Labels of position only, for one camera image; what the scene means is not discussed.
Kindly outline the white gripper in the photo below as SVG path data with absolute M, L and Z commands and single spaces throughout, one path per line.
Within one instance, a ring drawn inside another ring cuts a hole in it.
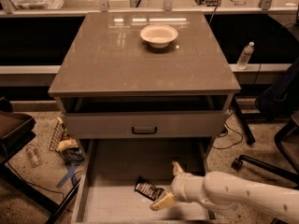
M 152 211 L 160 211 L 173 206 L 177 200 L 182 203 L 201 203 L 206 196 L 203 189 L 204 178 L 202 176 L 184 173 L 177 161 L 172 162 L 174 179 L 171 183 L 172 192 L 163 192 L 149 208 Z

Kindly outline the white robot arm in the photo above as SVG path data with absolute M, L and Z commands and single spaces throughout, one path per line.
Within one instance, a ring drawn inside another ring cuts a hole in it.
M 171 207 L 178 202 L 198 203 L 207 210 L 232 216 L 245 204 L 288 224 L 299 224 L 299 191 L 249 181 L 213 171 L 205 176 L 186 173 L 180 164 L 172 162 L 174 179 L 171 191 L 164 191 L 150 205 L 153 211 Z

